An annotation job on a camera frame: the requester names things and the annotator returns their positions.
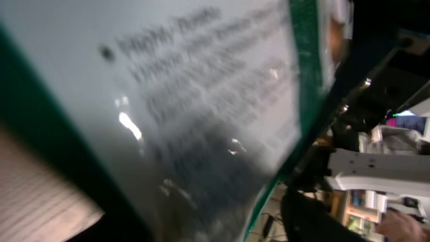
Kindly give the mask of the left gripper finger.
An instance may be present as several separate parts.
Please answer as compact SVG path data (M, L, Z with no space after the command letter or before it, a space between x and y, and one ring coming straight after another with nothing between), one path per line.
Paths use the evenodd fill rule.
M293 188L282 197L280 211L289 242L365 242L331 217L318 200Z

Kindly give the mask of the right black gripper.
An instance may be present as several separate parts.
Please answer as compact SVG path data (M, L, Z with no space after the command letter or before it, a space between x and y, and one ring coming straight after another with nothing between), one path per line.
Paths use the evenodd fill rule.
M429 99L429 2L291 1L300 142L292 189L429 190L429 145L360 151L359 136Z

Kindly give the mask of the green 3M gloves package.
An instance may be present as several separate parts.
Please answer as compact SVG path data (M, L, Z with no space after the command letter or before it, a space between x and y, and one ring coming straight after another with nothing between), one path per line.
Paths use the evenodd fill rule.
M242 241L310 144L344 6L2 0L1 117L154 241Z

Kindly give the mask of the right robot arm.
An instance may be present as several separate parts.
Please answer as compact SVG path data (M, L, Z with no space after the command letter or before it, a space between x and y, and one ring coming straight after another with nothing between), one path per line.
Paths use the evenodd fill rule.
M348 150L343 138L331 147L315 140L332 126L368 132L429 99L429 2L355 1L353 35L343 48L329 94L321 100L312 91L300 95L301 108L318 110L314 118L302 116L308 133L281 169L286 185L428 195L428 153L360 153Z

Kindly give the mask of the person's hand in background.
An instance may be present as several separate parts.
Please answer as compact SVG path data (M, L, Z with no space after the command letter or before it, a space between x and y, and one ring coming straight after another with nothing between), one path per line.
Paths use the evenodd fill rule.
M428 234L413 217L394 210L386 211L376 232L389 242L429 242Z

